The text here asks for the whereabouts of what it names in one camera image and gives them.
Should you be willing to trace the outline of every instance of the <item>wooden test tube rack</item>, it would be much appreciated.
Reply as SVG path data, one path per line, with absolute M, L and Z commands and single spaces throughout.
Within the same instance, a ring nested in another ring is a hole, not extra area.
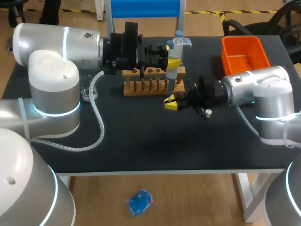
M 183 76 L 185 74 L 185 67 L 179 67 L 178 77 L 174 82 L 173 93 L 185 92 L 183 82 Z M 122 76 L 126 78 L 126 81 L 123 83 L 124 96 L 167 95 L 167 87 L 169 81 L 165 78 L 166 72 L 159 68 L 147 68 L 144 72 L 144 79 L 141 79 L 139 81 L 137 80 L 137 78 L 140 79 L 140 71 L 137 69 L 134 69 L 133 71 L 123 70 Z M 151 79 L 148 78 L 149 76 L 160 77 L 160 79 Z

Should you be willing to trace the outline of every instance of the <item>black table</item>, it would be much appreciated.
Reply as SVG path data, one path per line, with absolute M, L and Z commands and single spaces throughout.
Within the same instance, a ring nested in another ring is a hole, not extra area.
M 148 44 L 169 38 L 145 38 Z M 199 75 L 224 75 L 221 37 L 191 37 L 185 47 L 186 81 Z M 301 110 L 301 81 L 278 36 L 260 37 L 271 65 L 284 67 L 291 79 L 295 110 Z M 209 121 L 192 109 L 165 110 L 166 97 L 123 97 L 121 72 L 106 75 L 97 83 L 96 104 L 105 124 L 102 143 L 91 151 L 73 153 L 46 145 L 32 145 L 56 173 L 66 175 L 122 173 L 202 173 L 280 171 L 298 156 L 300 149 L 263 144 L 250 131 L 235 108 L 212 109 Z M 3 98 L 30 97 L 27 70 L 16 65 Z M 242 110 L 255 124 L 254 106 Z M 79 129 L 63 145 L 82 147 L 99 137 L 99 125 L 89 104 L 81 105 Z

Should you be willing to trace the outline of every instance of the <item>black chair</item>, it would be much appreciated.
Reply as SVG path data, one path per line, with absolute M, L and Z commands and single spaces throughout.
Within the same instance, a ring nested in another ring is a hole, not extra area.
M 235 20 L 222 23 L 224 35 L 279 35 L 293 64 L 301 62 L 301 0 L 285 4 L 268 22 L 241 25 Z
M 23 11 L 18 10 L 17 7 L 22 6 L 28 0 L 0 0 L 0 8 L 12 9 L 15 13 L 18 23 L 25 23 Z

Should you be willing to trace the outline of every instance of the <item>orange plastic container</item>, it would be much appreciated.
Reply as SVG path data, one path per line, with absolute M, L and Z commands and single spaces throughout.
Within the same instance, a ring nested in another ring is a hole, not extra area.
M 223 37 L 222 64 L 226 75 L 270 67 L 262 44 L 255 36 Z

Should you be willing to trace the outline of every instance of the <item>cable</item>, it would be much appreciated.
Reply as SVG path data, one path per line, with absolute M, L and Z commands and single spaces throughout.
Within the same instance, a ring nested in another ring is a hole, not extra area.
M 247 126 L 251 129 L 251 131 L 256 134 L 256 136 L 259 137 L 259 133 L 257 132 L 257 130 L 251 125 L 251 123 L 248 121 L 248 119 L 245 117 L 244 113 L 242 112 L 242 110 L 240 109 L 240 107 L 237 105 L 236 109 L 238 111 L 238 113 L 240 114 L 241 118 L 245 121 L 245 123 L 247 124 Z
M 103 140 L 103 137 L 104 137 L 104 124 L 103 124 L 103 120 L 100 116 L 100 113 L 97 109 L 97 106 L 95 104 L 95 100 L 94 100 L 94 97 L 93 97 L 93 89 L 94 89 L 94 85 L 96 83 L 96 81 L 102 77 L 104 75 L 104 72 L 101 71 L 99 72 L 91 81 L 90 83 L 90 87 L 89 87 L 89 98 L 90 98 L 90 103 L 92 105 L 92 108 L 94 110 L 94 113 L 97 117 L 97 120 L 99 122 L 99 126 L 100 126 L 100 136 L 98 138 L 98 140 L 90 145 L 90 146 L 87 146 L 87 147 L 67 147 L 67 146 L 64 146 L 64 145 L 60 145 L 60 144 L 57 144 L 57 143 L 54 143 L 54 142 L 51 142 L 51 141 L 47 141 L 47 140 L 43 140 L 43 139 L 38 139 L 38 138 L 34 138 L 32 139 L 31 141 L 32 142 L 35 142 L 35 143 L 40 143 L 40 144 L 44 144 L 44 145 L 48 145 L 48 146 L 52 146 L 52 147 L 56 147 L 56 148 L 59 148 L 59 149 L 62 149 L 62 150 L 66 150 L 66 151 L 70 151 L 70 152 L 83 152 L 83 151 L 88 151 L 88 150 L 91 150 L 95 147 L 97 147 L 101 141 Z

